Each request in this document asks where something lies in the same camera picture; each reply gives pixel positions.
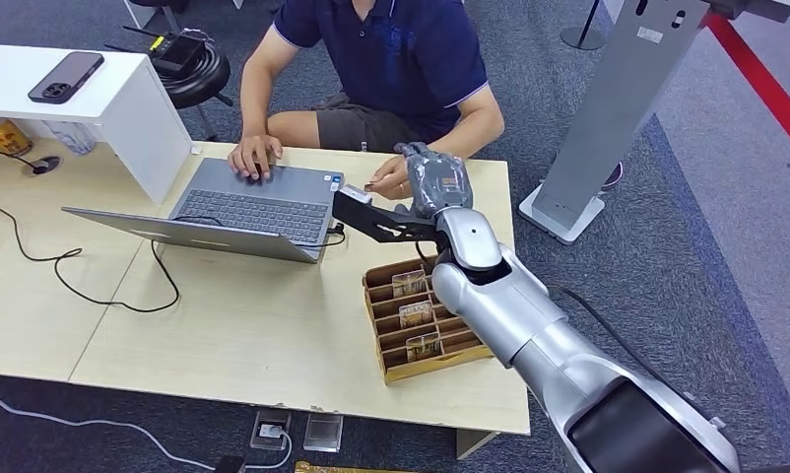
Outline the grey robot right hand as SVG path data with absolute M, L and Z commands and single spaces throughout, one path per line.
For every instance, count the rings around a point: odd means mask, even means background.
M 448 207 L 473 207 L 473 188 L 461 159 L 422 142 L 398 143 L 395 150 L 405 158 L 412 196 L 411 206 L 399 204 L 397 212 L 431 219 Z

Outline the person's left hand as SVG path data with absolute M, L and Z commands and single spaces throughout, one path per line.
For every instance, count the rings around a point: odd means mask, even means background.
M 406 159 L 394 156 L 387 160 L 364 186 L 366 192 L 373 192 L 389 200 L 403 200 L 412 197 Z

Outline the person's right hand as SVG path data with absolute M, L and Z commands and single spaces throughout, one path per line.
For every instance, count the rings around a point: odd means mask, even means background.
M 283 156 L 280 140 L 270 135 L 242 137 L 228 154 L 230 169 L 240 177 L 250 180 L 268 179 L 271 165 Z

